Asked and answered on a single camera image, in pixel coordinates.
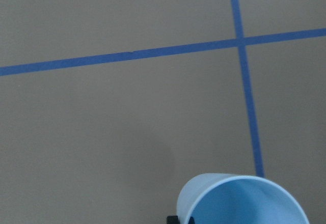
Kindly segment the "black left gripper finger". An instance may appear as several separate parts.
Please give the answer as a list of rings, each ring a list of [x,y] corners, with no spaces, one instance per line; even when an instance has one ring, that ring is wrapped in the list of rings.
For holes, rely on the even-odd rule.
[[[180,224],[178,216],[177,215],[167,216],[167,224]]]

